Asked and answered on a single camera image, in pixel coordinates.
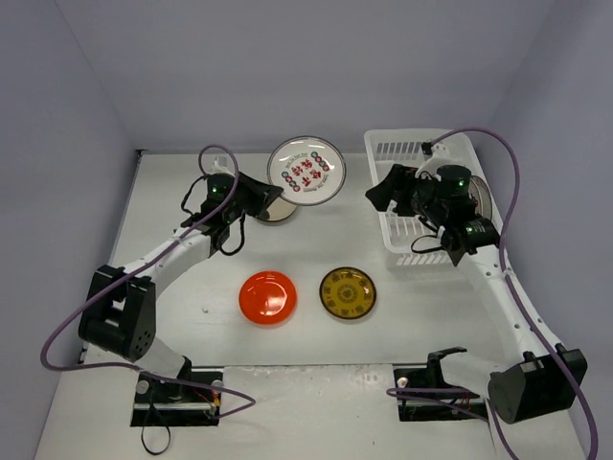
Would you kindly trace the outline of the cream plate black blot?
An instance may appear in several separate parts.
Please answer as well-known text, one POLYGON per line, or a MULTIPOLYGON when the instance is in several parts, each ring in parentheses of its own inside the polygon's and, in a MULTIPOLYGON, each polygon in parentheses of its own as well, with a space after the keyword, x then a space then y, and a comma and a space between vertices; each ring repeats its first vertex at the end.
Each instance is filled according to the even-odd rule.
POLYGON ((256 217, 263 223, 276 224, 289 219, 297 210, 295 204, 289 203, 282 198, 277 198, 265 212, 256 217))

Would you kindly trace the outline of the yellow patterned dark-rimmed plate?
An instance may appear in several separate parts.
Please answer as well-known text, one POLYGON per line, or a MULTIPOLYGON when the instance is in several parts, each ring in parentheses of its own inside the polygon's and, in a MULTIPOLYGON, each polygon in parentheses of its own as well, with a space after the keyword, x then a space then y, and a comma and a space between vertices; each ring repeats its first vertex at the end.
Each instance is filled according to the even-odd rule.
POLYGON ((324 309, 344 321, 367 316, 377 300, 373 279, 363 270, 351 266, 337 267, 328 272, 320 283, 318 294, 324 309))

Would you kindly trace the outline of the white plate orange sunburst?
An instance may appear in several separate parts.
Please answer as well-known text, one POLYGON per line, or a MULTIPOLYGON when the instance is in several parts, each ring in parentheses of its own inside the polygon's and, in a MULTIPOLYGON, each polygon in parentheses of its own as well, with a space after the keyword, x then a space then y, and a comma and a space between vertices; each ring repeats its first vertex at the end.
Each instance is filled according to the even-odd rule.
POLYGON ((492 199, 487 182, 477 175, 471 176, 468 192, 476 203, 476 214, 482 218, 492 220, 492 199))

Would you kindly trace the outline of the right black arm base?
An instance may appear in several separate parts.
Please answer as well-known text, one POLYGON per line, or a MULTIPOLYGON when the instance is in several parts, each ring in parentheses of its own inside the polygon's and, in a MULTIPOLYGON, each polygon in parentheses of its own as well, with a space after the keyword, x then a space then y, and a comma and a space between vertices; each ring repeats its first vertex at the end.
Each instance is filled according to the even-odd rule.
POLYGON ((462 347, 447 348, 430 353, 422 365, 394 367, 394 385, 386 390, 386 395, 396 400, 401 422, 488 423, 487 406, 481 396, 443 379, 441 361, 464 352, 462 347))

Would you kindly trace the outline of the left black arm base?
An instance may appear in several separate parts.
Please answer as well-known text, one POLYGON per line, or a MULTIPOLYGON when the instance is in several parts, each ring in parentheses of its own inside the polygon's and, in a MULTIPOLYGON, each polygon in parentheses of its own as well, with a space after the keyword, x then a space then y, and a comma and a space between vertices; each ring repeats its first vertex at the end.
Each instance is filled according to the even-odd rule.
POLYGON ((135 385, 132 427, 218 426, 221 396, 208 388, 178 385, 140 373, 135 385))

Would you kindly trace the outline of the white plate red characters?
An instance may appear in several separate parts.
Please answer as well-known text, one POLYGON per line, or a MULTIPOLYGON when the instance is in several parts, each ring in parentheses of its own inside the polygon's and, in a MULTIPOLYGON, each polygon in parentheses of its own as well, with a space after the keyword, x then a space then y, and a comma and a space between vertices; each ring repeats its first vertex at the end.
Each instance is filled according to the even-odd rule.
POLYGON ((314 136, 299 136, 278 145, 267 161, 271 185, 283 189, 281 198, 296 206, 317 206, 332 200, 343 188, 347 167, 339 149, 314 136))

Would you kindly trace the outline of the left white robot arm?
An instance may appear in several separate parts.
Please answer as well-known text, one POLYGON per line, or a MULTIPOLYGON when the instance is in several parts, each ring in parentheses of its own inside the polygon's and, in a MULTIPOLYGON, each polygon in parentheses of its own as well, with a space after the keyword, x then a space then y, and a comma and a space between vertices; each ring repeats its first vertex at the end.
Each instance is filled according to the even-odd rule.
POLYGON ((158 378, 157 391, 183 401, 192 389, 192 362, 156 336, 158 297, 179 277, 222 250, 235 221, 260 217, 282 195, 279 186, 244 173, 205 179, 207 194, 171 238, 132 264, 104 265, 93 275, 79 337, 158 378))

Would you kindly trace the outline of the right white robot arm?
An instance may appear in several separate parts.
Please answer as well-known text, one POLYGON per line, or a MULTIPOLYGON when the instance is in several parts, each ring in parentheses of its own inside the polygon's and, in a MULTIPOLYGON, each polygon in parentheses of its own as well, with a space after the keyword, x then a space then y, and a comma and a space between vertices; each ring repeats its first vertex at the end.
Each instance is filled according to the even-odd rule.
POLYGON ((573 405, 587 371, 579 349, 566 348, 540 321, 511 267, 501 235, 477 211, 469 192, 470 169, 443 165, 435 174, 395 164, 368 190, 378 212, 417 217, 435 231, 441 249, 469 281, 502 342, 495 362, 464 347, 432 352, 423 372, 426 388, 444 395, 452 388, 489 400, 496 414, 515 424, 573 405))

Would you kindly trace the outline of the orange plastic plate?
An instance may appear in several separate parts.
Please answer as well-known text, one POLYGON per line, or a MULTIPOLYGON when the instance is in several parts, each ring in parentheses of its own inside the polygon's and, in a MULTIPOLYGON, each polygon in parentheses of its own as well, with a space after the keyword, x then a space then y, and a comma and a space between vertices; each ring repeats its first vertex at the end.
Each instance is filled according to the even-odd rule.
POLYGON ((277 326, 296 310, 298 291, 291 279, 274 270, 250 276, 238 293, 238 305, 243 316, 258 326, 277 326))

